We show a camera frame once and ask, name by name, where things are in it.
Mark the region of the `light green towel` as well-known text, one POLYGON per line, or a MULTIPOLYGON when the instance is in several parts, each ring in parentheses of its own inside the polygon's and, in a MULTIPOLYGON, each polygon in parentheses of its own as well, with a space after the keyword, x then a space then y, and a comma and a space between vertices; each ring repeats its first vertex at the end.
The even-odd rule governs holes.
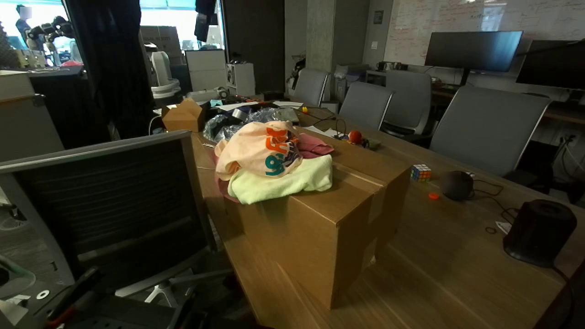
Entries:
POLYGON ((227 194, 241 205, 282 199, 304 192, 326 192, 333 186, 333 157, 302 159, 300 164, 280 177, 260 177, 251 172, 236 174, 227 194))

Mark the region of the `pink shirt with orange print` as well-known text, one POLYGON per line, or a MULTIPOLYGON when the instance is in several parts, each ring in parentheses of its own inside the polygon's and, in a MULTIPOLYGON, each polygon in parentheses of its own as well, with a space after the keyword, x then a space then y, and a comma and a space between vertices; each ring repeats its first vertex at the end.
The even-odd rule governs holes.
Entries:
MULTIPOLYGON (((300 157, 302 159, 313 159, 313 157, 320 157, 320 155, 331 155, 333 157, 333 152, 335 152, 335 148, 331 144, 324 142, 318 137, 307 135, 307 133, 300 133, 298 135, 298 150, 300 150, 300 157)), ((218 177, 218 186, 225 195, 229 195, 227 194, 229 181, 223 181, 223 179, 218 177)))

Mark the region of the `peach shirt with print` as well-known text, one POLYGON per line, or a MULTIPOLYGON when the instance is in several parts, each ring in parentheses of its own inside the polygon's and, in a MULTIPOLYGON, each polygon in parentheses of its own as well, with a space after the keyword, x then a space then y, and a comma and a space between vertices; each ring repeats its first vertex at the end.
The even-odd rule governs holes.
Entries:
POLYGON ((216 174, 229 181, 238 172, 280 177, 294 170, 302 157, 298 135, 287 121, 249 122, 214 148, 216 174))

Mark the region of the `brown cardboard box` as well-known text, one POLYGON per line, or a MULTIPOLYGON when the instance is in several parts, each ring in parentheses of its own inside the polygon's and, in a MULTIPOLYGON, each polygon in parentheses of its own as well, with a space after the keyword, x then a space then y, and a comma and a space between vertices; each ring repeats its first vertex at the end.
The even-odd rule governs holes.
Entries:
POLYGON ((214 177, 212 146, 201 133, 192 142, 201 192, 223 243, 249 243, 327 309, 397 234, 410 184, 410 164, 400 159, 331 141, 329 190, 240 205, 214 177))

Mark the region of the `grey chair behind table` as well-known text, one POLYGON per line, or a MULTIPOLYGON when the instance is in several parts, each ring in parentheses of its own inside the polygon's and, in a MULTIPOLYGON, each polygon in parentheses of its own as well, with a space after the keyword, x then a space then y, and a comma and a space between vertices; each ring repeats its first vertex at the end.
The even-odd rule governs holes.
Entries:
POLYGON ((353 82, 344 97, 340 117, 349 128, 379 131, 391 102, 388 88, 353 82))
POLYGON ((549 104, 547 97, 463 86, 441 117, 430 148, 507 175, 517 168, 549 104))

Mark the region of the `small cardboard box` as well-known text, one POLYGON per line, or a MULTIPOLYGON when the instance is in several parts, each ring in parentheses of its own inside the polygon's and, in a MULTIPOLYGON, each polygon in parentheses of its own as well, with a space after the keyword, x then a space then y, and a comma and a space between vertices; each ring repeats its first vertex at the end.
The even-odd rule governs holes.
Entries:
POLYGON ((188 131, 201 131, 203 122, 203 108, 194 102, 192 99, 183 99, 179 104, 168 108, 163 115, 165 128, 174 130, 188 130, 188 131))

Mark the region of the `red ball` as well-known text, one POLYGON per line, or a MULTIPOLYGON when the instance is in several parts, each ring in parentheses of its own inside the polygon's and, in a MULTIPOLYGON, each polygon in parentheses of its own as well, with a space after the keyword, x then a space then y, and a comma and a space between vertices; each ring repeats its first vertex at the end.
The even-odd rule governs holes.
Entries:
POLYGON ((364 135, 358 130, 349 130, 347 139, 351 144, 364 144, 364 135))

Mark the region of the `clear plastic bag pile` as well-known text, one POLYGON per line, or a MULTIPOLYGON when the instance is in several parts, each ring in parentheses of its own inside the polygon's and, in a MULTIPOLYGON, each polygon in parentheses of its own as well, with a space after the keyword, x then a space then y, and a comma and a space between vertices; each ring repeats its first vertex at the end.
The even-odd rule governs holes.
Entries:
POLYGON ((298 124, 300 119, 293 108, 236 108, 227 113, 221 111, 209 119, 203 126, 203 137, 210 142, 220 142, 223 139, 230 139, 240 128, 249 122, 269 122, 269 121, 285 121, 291 124, 298 124))

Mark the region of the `colourful puzzle cube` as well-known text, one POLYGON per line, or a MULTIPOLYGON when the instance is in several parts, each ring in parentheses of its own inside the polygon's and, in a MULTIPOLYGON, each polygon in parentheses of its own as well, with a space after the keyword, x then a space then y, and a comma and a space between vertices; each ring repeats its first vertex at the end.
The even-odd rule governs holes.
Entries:
POLYGON ((430 181, 432 179, 432 168, 428 164, 413 164, 411 166, 411 179, 413 181, 430 181))

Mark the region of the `black round speaker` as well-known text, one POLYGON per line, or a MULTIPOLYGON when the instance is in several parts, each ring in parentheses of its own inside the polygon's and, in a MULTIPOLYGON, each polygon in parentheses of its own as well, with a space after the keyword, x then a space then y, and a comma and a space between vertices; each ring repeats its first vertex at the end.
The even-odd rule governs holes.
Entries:
POLYGON ((474 177, 466 172, 454 170, 444 177, 443 194, 454 201, 466 201, 474 194, 474 177))

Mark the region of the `black computer monitor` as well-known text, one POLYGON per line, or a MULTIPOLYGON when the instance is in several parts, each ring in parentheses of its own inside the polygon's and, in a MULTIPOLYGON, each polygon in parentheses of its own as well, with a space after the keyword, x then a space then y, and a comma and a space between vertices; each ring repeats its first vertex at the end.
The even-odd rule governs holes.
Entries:
POLYGON ((583 40, 532 40, 523 53, 519 82, 556 88, 585 88, 583 40))
POLYGON ((428 44, 426 66, 507 71, 512 66, 521 31, 441 31, 428 44))

